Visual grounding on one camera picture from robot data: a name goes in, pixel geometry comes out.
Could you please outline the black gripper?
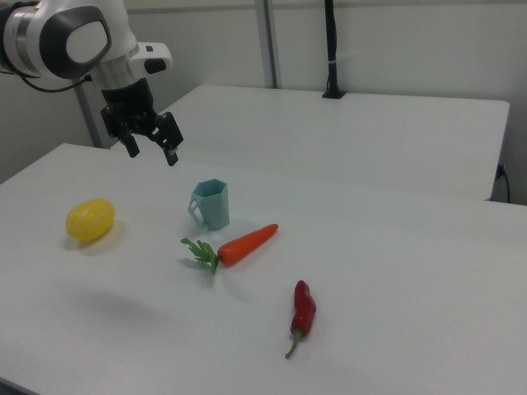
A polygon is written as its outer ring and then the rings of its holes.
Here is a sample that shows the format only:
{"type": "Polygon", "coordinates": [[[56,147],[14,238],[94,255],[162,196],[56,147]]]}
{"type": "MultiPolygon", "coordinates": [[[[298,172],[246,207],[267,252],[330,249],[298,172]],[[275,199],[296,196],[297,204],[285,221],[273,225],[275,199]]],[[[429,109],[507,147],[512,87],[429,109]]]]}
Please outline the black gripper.
{"type": "Polygon", "coordinates": [[[183,142],[183,136],[172,113],[158,115],[154,110],[153,96],[146,78],[130,86],[103,90],[101,93],[106,103],[100,112],[106,131],[111,137],[122,138],[122,144],[131,158],[140,152],[133,136],[133,133],[137,133],[154,138],[169,166],[177,163],[177,150],[183,142]]]}

